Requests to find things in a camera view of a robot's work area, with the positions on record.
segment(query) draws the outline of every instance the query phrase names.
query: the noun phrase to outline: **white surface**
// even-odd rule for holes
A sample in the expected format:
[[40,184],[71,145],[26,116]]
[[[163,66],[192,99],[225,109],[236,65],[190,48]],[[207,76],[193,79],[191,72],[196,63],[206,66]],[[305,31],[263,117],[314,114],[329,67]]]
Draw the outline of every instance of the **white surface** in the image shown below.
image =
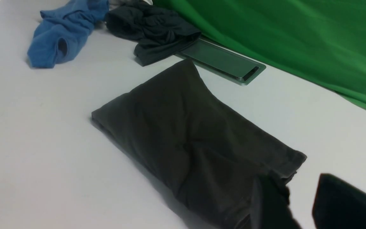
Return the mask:
[[[93,110],[180,59],[140,67],[135,43],[98,29],[74,61],[30,69],[39,10],[63,4],[0,1],[0,229],[210,228],[90,123]],[[246,87],[199,72],[216,97],[308,156],[289,184],[304,229],[314,228],[320,173],[366,191],[365,110],[272,67]]]

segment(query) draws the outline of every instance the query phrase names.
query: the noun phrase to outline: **green fabric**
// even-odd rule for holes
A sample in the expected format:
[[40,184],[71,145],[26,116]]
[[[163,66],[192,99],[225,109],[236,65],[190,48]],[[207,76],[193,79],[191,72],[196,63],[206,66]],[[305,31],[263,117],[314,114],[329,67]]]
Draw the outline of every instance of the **green fabric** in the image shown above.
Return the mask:
[[366,109],[366,0],[155,0],[209,38]]

